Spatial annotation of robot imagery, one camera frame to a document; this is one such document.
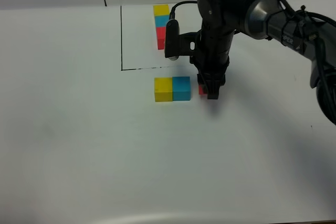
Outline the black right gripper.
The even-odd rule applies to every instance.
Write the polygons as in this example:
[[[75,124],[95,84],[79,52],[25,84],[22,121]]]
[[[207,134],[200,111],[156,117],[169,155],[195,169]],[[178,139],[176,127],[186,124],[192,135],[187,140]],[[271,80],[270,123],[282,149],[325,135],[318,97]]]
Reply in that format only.
[[[209,100],[218,99],[219,89],[225,83],[233,36],[233,31],[201,31],[198,54],[190,57],[190,63],[198,70],[198,85],[206,87]]]

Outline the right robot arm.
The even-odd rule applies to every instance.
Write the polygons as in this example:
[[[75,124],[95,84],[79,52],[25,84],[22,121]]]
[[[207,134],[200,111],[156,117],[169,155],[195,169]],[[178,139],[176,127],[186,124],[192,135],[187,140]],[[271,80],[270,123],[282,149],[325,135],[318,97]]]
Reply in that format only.
[[[225,83],[233,36],[276,40],[311,61],[310,86],[323,114],[335,121],[335,21],[294,10],[286,0],[197,0],[202,27],[195,43],[198,80],[209,99]]]

